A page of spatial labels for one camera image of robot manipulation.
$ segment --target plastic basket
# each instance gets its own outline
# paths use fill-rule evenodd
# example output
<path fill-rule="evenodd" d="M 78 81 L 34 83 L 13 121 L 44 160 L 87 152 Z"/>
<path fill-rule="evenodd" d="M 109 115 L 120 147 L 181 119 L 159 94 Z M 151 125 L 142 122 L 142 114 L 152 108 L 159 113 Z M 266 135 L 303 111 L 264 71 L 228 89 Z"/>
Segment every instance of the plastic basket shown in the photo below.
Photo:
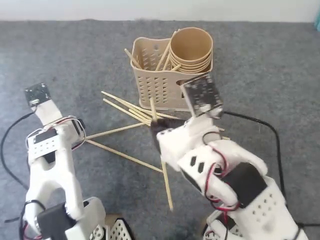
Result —
<path fill-rule="evenodd" d="M 180 84 L 183 80 L 194 78 L 205 72 L 211 72 L 213 60 L 211 59 L 211 64 L 202 73 L 188 74 L 170 71 L 172 68 L 170 62 L 166 70 L 155 71 L 169 41 L 169 38 L 139 37 L 133 43 L 132 56 L 143 68 L 137 68 L 132 61 L 130 62 L 139 92 L 139 104 L 142 108 L 150 109 L 149 99 L 153 98 L 157 110 L 189 111 Z"/>

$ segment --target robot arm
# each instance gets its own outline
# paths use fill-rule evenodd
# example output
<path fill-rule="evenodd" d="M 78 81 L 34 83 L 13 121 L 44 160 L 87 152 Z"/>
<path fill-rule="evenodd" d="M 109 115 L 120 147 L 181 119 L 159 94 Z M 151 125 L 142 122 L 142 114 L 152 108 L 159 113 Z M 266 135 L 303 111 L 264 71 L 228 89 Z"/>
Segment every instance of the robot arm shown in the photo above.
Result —
<path fill-rule="evenodd" d="M 86 138 L 85 126 L 74 116 L 62 117 L 44 83 L 25 90 L 30 107 L 43 129 L 27 139 L 30 187 L 26 203 L 38 201 L 45 207 L 56 189 L 63 189 L 65 203 L 42 209 L 36 203 L 25 205 L 23 218 L 43 239 L 108 239 L 104 233 L 106 212 L 102 202 L 83 200 L 75 176 L 72 150 Z"/>
<path fill-rule="evenodd" d="M 211 202 L 222 204 L 207 219 L 206 232 L 214 237 L 203 239 L 223 240 L 228 230 L 228 240 L 307 240 L 277 184 L 267 176 L 265 162 L 235 142 L 221 139 L 211 118 L 193 118 L 156 133 L 156 139 L 162 161 L 181 172 Z M 233 225 L 221 218 L 223 211 Z"/>

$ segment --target carpet floor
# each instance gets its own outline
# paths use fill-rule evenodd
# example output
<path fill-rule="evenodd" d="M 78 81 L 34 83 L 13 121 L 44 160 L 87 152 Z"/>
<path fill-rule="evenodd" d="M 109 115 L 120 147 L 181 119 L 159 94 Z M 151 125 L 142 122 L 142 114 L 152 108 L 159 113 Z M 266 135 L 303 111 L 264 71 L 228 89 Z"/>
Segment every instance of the carpet floor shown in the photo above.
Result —
<path fill-rule="evenodd" d="M 75 115 L 91 135 L 136 121 L 103 103 L 101 90 L 138 104 L 133 71 L 124 48 L 134 40 L 168 38 L 195 26 L 214 38 L 213 76 L 224 108 L 265 120 L 280 134 L 288 206 L 298 222 L 320 222 L 320 32 L 307 23 L 179 21 L 0 22 L 0 136 L 30 112 L 23 89 L 46 82 L 64 116 Z M 276 143 L 264 126 L 224 116 L 225 136 L 265 160 L 277 180 Z M 25 136 L 41 127 L 31 116 L 12 129 L 4 146 L 8 166 L 26 183 Z M 97 139 L 101 144 L 157 167 L 160 156 L 147 127 Z M 84 198 L 99 197 L 107 213 L 122 213 L 137 240 L 196 240 L 213 209 L 168 169 L 174 211 L 163 176 L 141 165 L 84 144 L 74 152 Z M 17 217 L 26 191 L 0 168 L 0 238 L 18 239 Z M 63 202 L 54 192 L 50 204 Z M 320 228 L 308 228 L 310 240 Z"/>

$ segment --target chopstick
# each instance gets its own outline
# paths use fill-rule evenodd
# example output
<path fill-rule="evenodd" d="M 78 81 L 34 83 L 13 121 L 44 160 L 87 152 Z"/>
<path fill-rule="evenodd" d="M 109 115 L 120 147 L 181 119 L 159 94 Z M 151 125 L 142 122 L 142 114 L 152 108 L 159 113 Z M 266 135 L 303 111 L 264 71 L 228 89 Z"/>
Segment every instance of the chopstick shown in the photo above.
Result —
<path fill-rule="evenodd" d="M 156 113 L 156 106 L 154 103 L 154 99 L 150 98 L 149 100 L 150 100 L 150 107 L 151 107 L 151 112 L 152 112 L 152 120 L 157 121 L 157 113 Z M 162 165 L 164 185 L 165 185 L 165 190 L 166 190 L 166 196 L 168 198 L 169 208 L 171 211 L 173 211 L 174 205 L 173 205 L 172 197 L 171 197 L 171 191 L 170 191 L 170 186 L 169 186 L 169 178 L 168 178 L 166 163 L 164 161 L 161 161 L 161 165 Z"/>
<path fill-rule="evenodd" d="M 137 62 L 137 60 L 135 60 L 134 56 L 132 56 L 132 54 L 125 48 L 124 49 L 125 53 L 128 55 L 128 57 L 131 59 L 131 61 L 134 63 L 134 65 L 139 68 L 142 69 L 142 67 L 140 66 L 140 64 Z"/>
<path fill-rule="evenodd" d="M 135 162 L 136 164 L 140 164 L 140 165 L 142 165 L 142 166 L 145 166 L 145 167 L 147 167 L 147 168 L 150 168 L 150 169 L 152 169 L 152 170 L 155 170 L 155 171 L 157 171 L 157 172 L 159 172 L 159 173 L 162 173 L 163 171 L 161 170 L 161 169 L 159 169 L 159 168 L 157 168 L 157 167 L 155 167 L 155 166 L 153 166 L 153 165 L 151 165 L 151 164 L 149 164 L 149 163 L 146 163 L 146 162 L 144 162 L 144 161 L 141 161 L 141 160 L 139 160 L 139 159 L 136 159 L 136 158 L 134 158 L 134 157 L 132 157 L 132 156 L 129 156 L 129 155 L 127 155 L 127 154 L 124 154 L 124 153 L 122 153 L 122 152 L 120 152 L 120 151 L 117 151 L 117 150 L 115 150 L 115 149 L 113 149 L 113 148 L 110 148 L 110 147 L 108 147 L 108 146 L 105 146 L 105 145 L 102 145 L 102 144 L 100 144 L 100 143 L 97 143 L 97 142 L 95 142 L 95 141 L 92 141 L 92 140 L 85 140 L 87 143 L 89 143 L 89 144 L 92 144 L 92 145 L 95 145 L 95 146 L 97 146 L 97 147 L 99 147 L 99 148 L 102 148 L 102 149 L 104 149 L 104 150 L 107 150 L 107 151 L 109 151 L 109 152 L 111 152 L 111 153 L 113 153 L 113 154 L 117 154 L 117 155 L 119 155 L 119 156 L 121 156 L 121 157 L 123 157 L 123 158 L 126 158 L 126 159 L 128 159 L 128 160 L 130 160 L 130 161 L 133 161 L 133 162 Z"/>

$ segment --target perforated plate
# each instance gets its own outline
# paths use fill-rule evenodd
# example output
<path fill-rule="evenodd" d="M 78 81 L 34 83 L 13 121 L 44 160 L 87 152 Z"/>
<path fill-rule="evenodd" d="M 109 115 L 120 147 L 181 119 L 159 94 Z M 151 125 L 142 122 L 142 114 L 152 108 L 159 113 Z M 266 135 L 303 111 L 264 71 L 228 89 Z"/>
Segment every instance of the perforated plate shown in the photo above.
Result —
<path fill-rule="evenodd" d="M 29 137 L 28 139 L 30 159 L 37 159 L 48 153 L 54 152 L 61 146 L 61 142 L 60 142 L 61 140 L 59 135 L 50 137 L 39 143 L 34 143 L 35 138 L 36 136 L 32 136 L 32 137 Z"/>
<path fill-rule="evenodd" d="M 110 240 L 132 240 L 123 220 L 118 219 L 115 221 L 115 224 L 110 231 Z"/>

